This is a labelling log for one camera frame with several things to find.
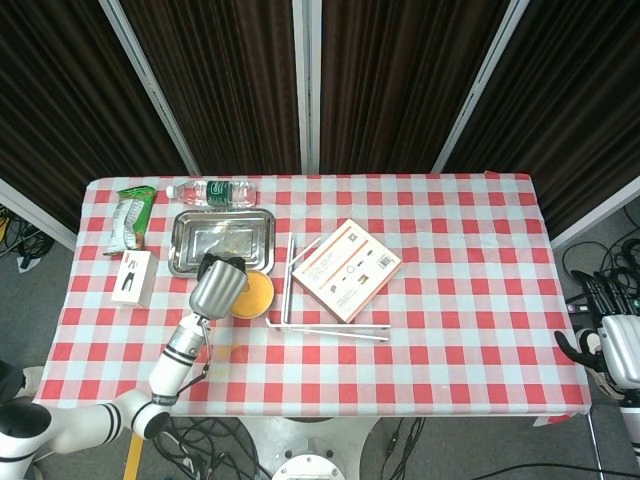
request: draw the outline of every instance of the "yellow container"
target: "yellow container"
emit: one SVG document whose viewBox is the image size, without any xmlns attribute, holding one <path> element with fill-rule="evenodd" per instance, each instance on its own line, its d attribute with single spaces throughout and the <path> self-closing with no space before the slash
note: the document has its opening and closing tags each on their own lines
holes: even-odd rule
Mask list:
<svg viewBox="0 0 640 480">
<path fill-rule="evenodd" d="M 249 270 L 247 280 L 247 289 L 231 307 L 234 317 L 256 318 L 266 312 L 273 302 L 273 282 L 267 275 L 257 270 Z"/>
</svg>

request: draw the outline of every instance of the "metal tray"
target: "metal tray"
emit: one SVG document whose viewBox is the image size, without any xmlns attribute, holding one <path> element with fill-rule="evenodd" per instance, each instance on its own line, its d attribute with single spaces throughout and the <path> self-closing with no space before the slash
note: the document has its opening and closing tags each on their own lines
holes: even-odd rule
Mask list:
<svg viewBox="0 0 640 480">
<path fill-rule="evenodd" d="M 176 277 L 196 277 L 205 253 L 243 257 L 247 269 L 269 273 L 275 253 L 275 223 L 271 212 L 248 210 L 187 210 L 176 216 L 171 233 L 169 270 Z"/>
</svg>

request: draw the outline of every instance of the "dark curtain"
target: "dark curtain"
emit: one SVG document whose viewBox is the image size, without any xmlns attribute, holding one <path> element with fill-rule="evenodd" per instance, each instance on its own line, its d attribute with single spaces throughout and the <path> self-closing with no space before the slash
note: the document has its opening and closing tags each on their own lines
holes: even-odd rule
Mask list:
<svg viewBox="0 0 640 480">
<path fill-rule="evenodd" d="M 124 0 L 203 174 L 300 171 L 291 0 Z"/>
<path fill-rule="evenodd" d="M 320 171 L 430 171 L 507 4 L 324 0 Z"/>
<path fill-rule="evenodd" d="M 0 58 L 0 178 L 70 229 L 96 178 L 186 173 L 98 2 L 1 2 Z"/>
<path fill-rule="evenodd" d="M 533 1 L 446 170 L 529 173 L 551 237 L 640 175 L 640 3 Z"/>
</svg>

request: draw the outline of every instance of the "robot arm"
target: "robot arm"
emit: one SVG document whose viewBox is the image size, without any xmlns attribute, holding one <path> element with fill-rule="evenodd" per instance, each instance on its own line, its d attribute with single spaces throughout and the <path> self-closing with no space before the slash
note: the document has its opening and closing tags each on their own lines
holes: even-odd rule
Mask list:
<svg viewBox="0 0 640 480">
<path fill-rule="evenodd" d="M 613 392 L 621 392 L 620 411 L 640 463 L 640 317 L 625 292 L 612 280 L 573 271 L 581 284 L 600 345 L 593 351 L 573 348 L 561 332 L 555 332 L 560 349 L 576 363 L 601 372 Z"/>
<path fill-rule="evenodd" d="M 109 443 L 125 427 L 145 439 L 158 435 L 182 390 L 206 376 L 208 356 L 202 374 L 183 387 L 203 346 L 209 354 L 209 319 L 226 317 L 246 285 L 241 258 L 205 256 L 198 284 L 189 297 L 194 313 L 180 321 L 162 351 L 149 378 L 151 398 L 130 390 L 112 403 L 74 409 L 19 401 L 0 406 L 0 478 L 23 478 L 36 450 L 44 444 L 55 452 L 70 453 Z"/>
</svg>

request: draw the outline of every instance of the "white box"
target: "white box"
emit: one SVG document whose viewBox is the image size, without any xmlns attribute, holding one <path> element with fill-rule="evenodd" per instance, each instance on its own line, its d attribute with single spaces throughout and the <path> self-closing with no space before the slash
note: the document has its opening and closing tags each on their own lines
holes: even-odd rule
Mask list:
<svg viewBox="0 0 640 480">
<path fill-rule="evenodd" d="M 144 250 L 125 250 L 111 301 L 131 307 L 149 307 L 158 259 Z"/>
<path fill-rule="evenodd" d="M 349 219 L 292 275 L 338 320 L 348 323 L 401 265 L 400 258 Z"/>
</svg>

